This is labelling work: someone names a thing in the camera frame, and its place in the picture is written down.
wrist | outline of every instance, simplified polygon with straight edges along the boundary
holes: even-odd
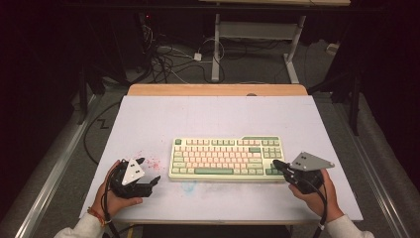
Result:
[[[102,207],[98,208],[97,206],[94,206],[94,205],[89,206],[89,208],[87,209],[87,213],[96,217],[102,227],[104,227],[105,225],[107,225],[110,222],[110,220],[107,221],[105,219],[105,215],[104,215]]]
[[[328,223],[330,221],[338,219],[342,217],[343,215],[344,215],[344,212],[339,207],[334,207],[334,208],[329,207],[326,222]]]

white sleeve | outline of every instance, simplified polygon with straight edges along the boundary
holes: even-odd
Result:
[[[326,228],[333,238],[373,238],[369,231],[359,230],[348,215],[327,223]]]
[[[58,231],[54,238],[101,238],[104,231],[98,218],[86,212],[74,229],[64,228]]]

gray carpet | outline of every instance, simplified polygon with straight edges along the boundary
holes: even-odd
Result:
[[[226,55],[222,62],[225,70],[224,83],[252,81],[253,83],[289,83],[279,53],[286,52],[284,43],[275,47],[275,50],[258,50],[241,59],[228,59],[236,57],[234,54]],[[294,59],[298,77],[306,87],[321,82],[333,57],[325,54],[327,44],[320,42],[306,48],[300,46]],[[173,58],[177,63],[184,59]],[[203,66],[206,78],[210,78],[209,65]],[[136,72],[129,71],[132,77]],[[182,80],[191,83],[204,83],[201,67],[191,67],[180,71],[177,76],[167,78],[169,83],[182,83]],[[143,82],[151,82],[149,77]],[[92,111],[91,118],[100,113],[86,132],[86,148],[94,161],[98,162],[106,146],[112,125],[118,113],[118,103],[127,89],[116,85],[113,80],[105,79],[106,93],[100,97],[98,107]],[[408,179],[398,160],[386,143],[380,129],[371,117],[363,96],[361,96],[359,132],[358,137],[353,136],[346,122],[348,105],[333,104],[329,93],[316,93],[314,95],[320,115],[324,121],[327,132],[336,150],[338,158],[344,168],[349,183],[357,197],[364,221],[357,226],[362,230],[371,231],[375,237],[416,237],[420,233],[418,226],[420,213],[420,196],[418,190]],[[22,190],[13,207],[0,225],[0,237],[15,237],[22,222],[26,218],[33,202],[36,200],[42,186],[53,169],[57,157],[66,147],[77,121],[78,112],[74,113],[68,127],[63,129],[61,135],[52,146],[40,166],[34,171],[27,186]],[[83,140],[80,140],[71,154],[70,162],[62,180],[52,197],[45,214],[34,231],[33,237],[53,237],[64,228],[73,227],[80,213],[86,192],[96,170],[95,164],[89,159]],[[385,211],[390,207],[395,212]],[[128,224],[117,224],[124,228]],[[293,228],[293,237],[312,237],[316,225],[299,225]],[[321,237],[329,237],[326,232]]]

hand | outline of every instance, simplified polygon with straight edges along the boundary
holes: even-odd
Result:
[[[91,208],[99,213],[104,219],[105,219],[105,212],[102,209],[103,205],[103,194],[105,193],[105,184],[108,180],[108,176],[110,176],[111,172],[120,164],[120,161],[117,161],[112,168],[108,171],[108,174],[106,175],[106,178],[104,182],[99,186],[98,191],[96,192],[95,201],[93,202]],[[141,197],[132,197],[129,199],[118,197],[114,194],[112,190],[108,188],[108,194],[107,194],[107,200],[108,200],[108,213],[111,215],[111,217],[115,216],[121,209],[140,204],[143,202]]]
[[[325,197],[325,191],[327,191],[327,220],[326,222],[333,221],[341,216],[344,215],[343,211],[340,209],[339,204],[337,202],[337,194],[336,189],[334,187],[333,182],[328,175],[327,170],[321,170],[322,177],[324,179],[324,185],[322,185],[319,190]],[[315,214],[322,216],[324,213],[324,202],[322,201],[321,197],[319,197],[318,193],[312,192],[309,194],[302,194],[302,192],[297,189],[297,187],[293,184],[289,185],[290,190],[293,192],[293,195],[303,201],[306,202],[309,209],[311,209]]]

mechanical keyboard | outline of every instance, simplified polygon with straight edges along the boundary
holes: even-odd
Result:
[[[284,181],[272,164],[284,162],[276,136],[176,138],[172,142],[169,177],[181,180]]]

